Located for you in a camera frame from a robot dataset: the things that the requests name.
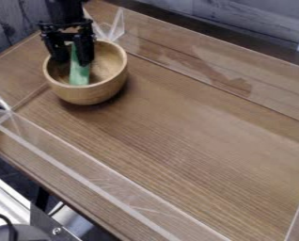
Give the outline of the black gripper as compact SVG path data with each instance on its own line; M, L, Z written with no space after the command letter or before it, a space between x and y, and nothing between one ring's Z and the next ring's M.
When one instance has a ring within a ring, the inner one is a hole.
M73 23L43 23L38 22L41 40L46 45L51 59L63 63L69 59L65 41L74 43L77 61L86 66L94 59L94 32L93 21L82 19Z

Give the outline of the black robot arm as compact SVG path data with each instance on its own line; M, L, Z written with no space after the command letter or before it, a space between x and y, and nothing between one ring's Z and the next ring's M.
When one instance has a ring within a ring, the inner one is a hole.
M45 0L49 20L37 23L39 37L54 61L69 60L65 42L74 45L77 63L85 67L94 60L93 21L83 17L83 0Z

